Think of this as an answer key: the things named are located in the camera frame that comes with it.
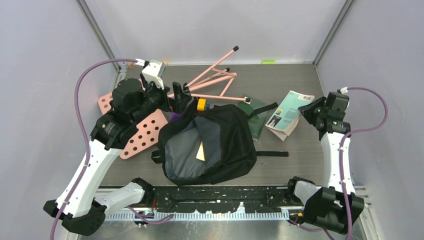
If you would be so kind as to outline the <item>teal paperback book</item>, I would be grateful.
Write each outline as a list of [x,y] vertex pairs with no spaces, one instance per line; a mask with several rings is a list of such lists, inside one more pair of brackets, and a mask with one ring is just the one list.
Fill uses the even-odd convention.
[[301,113],[298,108],[310,104],[314,95],[307,95],[290,90],[276,108],[265,126],[279,139],[284,141],[296,128]]

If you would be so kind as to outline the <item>black student backpack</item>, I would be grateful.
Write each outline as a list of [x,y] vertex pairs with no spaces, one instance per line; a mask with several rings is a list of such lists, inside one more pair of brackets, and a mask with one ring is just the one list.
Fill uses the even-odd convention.
[[[257,151],[249,116],[233,104],[204,111],[187,108],[181,119],[164,125],[151,159],[177,186],[218,184],[250,172],[258,157],[288,157],[287,151]],[[203,141],[205,161],[196,159]]]

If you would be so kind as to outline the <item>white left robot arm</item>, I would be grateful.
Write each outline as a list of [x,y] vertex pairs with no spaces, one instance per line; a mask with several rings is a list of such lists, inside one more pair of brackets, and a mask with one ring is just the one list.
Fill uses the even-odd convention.
[[138,132],[138,124],[157,110],[182,113],[192,96],[187,85],[158,87],[151,81],[128,78],[120,81],[111,93],[111,109],[85,136],[87,152],[65,191],[47,201],[43,210],[71,233],[90,236],[106,217],[133,204],[148,207],[153,202],[153,186],[141,178],[96,197],[108,169],[129,140]]

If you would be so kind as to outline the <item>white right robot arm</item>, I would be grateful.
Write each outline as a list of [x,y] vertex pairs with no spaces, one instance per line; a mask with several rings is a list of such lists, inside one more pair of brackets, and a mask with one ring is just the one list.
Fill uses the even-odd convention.
[[318,188],[311,180],[294,176],[287,183],[285,198],[291,205],[302,204],[303,223],[346,235],[362,213],[365,202],[356,196],[350,177],[349,145],[346,136],[351,125],[344,121],[349,97],[330,92],[298,108],[306,121],[319,132],[323,151],[323,183]]

